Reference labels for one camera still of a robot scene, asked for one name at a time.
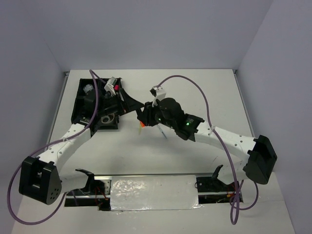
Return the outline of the large brown tape roll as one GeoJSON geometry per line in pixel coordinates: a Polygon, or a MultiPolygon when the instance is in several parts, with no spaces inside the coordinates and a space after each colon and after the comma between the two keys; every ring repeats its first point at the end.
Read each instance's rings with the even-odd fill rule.
{"type": "Polygon", "coordinates": [[[102,124],[108,125],[108,124],[110,124],[111,122],[113,122],[114,119],[115,119],[115,115],[114,115],[114,114],[109,114],[109,115],[106,115],[106,116],[101,117],[100,120],[101,120],[102,124]]]}

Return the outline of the clear jar of paper clips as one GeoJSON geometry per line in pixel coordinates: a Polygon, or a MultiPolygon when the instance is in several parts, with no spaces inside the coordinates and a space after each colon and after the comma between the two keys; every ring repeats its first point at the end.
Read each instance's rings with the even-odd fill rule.
{"type": "Polygon", "coordinates": [[[90,95],[94,91],[94,87],[91,84],[87,84],[83,87],[83,91],[86,95],[90,95]]]}

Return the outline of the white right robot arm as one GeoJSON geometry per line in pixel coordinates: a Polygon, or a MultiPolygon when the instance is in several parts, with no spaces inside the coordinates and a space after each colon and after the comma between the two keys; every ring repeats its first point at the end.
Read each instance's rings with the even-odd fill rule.
{"type": "Polygon", "coordinates": [[[144,109],[137,111],[137,118],[145,126],[165,125],[183,140],[205,143],[239,158],[238,163],[222,166],[213,177],[212,186],[218,191],[223,191],[235,179],[250,179],[262,185],[269,182],[277,155],[266,136],[254,138],[211,126],[204,119],[185,113],[170,97],[158,101],[157,105],[145,103],[144,109]]]}

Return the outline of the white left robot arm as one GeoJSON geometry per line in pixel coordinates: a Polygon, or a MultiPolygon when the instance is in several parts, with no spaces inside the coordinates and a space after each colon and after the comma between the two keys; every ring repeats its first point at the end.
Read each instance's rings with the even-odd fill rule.
{"type": "Polygon", "coordinates": [[[60,172],[71,156],[84,143],[108,124],[132,111],[139,111],[143,103],[130,97],[123,88],[115,95],[100,88],[92,88],[83,95],[77,95],[73,122],[65,135],[47,146],[36,157],[28,156],[21,164],[19,193],[51,205],[62,194],[79,189],[84,194],[91,194],[96,187],[94,173],[85,169],[74,169],[68,175],[60,172]]]}

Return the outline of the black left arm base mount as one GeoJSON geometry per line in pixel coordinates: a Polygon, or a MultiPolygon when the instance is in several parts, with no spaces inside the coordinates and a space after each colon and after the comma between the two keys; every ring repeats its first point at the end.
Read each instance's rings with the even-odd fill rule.
{"type": "Polygon", "coordinates": [[[111,183],[112,177],[107,176],[95,176],[94,182],[91,183],[89,188],[85,189],[74,189],[73,193],[75,196],[101,196],[101,197],[109,197],[111,193],[111,183]]]}

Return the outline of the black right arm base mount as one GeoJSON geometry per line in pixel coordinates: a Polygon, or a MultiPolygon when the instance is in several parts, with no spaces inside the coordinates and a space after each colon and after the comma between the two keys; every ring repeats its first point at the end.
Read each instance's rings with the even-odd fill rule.
{"type": "Polygon", "coordinates": [[[234,183],[227,185],[218,179],[222,167],[223,165],[217,166],[211,175],[196,177],[195,187],[199,193],[235,192],[234,183]]]}

